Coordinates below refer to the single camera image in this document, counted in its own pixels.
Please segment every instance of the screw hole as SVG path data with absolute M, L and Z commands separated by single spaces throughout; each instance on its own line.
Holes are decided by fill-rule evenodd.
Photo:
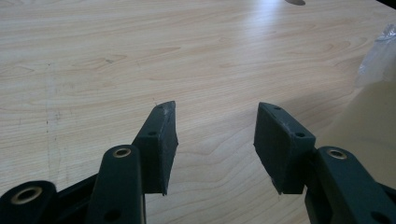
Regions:
M 384 223 L 384 224 L 390 223 L 389 218 L 382 213 L 372 212 L 371 215 L 372 215 L 372 218 L 379 223 Z
M 29 203 L 30 201 L 37 198 L 41 194 L 41 192 L 43 192 L 43 189 L 36 186 L 23 189 L 11 198 L 11 203 L 13 204 Z
M 110 210 L 105 213 L 104 220 L 107 222 L 117 221 L 121 216 L 121 212 L 119 210 Z
M 297 137 L 305 137 L 305 133 L 296 133 Z
M 119 148 L 119 149 L 117 149 L 117 150 L 115 150 L 115 151 L 113 152 L 113 156 L 114 156 L 115 158 L 126 157 L 126 156 L 128 156 L 129 154 L 131 154 L 131 149 L 129 149 L 129 148 Z
M 327 150 L 327 154 L 329 154 L 330 156 L 338 159 L 338 160 L 345 160 L 347 158 L 347 154 L 345 154 L 342 151 L 339 151 L 337 149 L 329 149 Z

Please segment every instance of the wood grain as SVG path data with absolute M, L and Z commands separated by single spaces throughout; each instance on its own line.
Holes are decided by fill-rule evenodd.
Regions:
M 257 105 L 320 135 L 394 10 L 374 0 L 0 2 L 0 193 L 64 189 L 177 102 L 179 148 L 148 223 L 308 223 L 254 152 Z

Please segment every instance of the wooden table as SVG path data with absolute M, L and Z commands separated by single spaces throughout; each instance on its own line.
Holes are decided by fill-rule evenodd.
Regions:
M 254 151 L 259 102 L 320 134 L 356 95 L 362 58 L 394 9 L 375 0 L 0 3 L 0 193 L 58 190 L 177 102 L 169 194 L 148 223 L 308 223 Z

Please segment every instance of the table surface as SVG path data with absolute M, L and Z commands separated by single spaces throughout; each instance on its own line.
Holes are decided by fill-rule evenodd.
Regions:
M 320 136 L 394 9 L 375 0 L 0 3 L 0 193 L 64 189 L 175 100 L 179 147 L 148 223 L 308 223 L 254 151 L 259 102 Z

